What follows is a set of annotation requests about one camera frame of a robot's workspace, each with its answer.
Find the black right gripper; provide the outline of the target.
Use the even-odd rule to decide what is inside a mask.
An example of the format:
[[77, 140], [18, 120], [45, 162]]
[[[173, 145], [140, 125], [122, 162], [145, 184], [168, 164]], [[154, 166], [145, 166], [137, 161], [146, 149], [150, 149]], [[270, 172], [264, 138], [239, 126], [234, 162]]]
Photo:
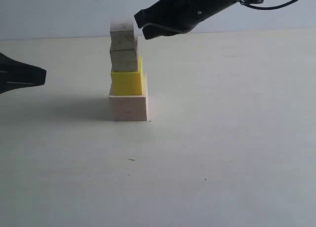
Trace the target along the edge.
[[165, 0], [139, 10], [134, 19], [146, 40], [187, 33], [237, 0]]

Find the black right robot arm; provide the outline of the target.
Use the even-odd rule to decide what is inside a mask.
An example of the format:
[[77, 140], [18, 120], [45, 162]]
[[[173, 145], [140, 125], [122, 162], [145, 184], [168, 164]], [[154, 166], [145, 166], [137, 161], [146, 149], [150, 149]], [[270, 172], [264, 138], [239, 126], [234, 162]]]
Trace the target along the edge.
[[200, 22], [242, 0], [159, 0], [134, 15], [145, 39], [186, 34]]

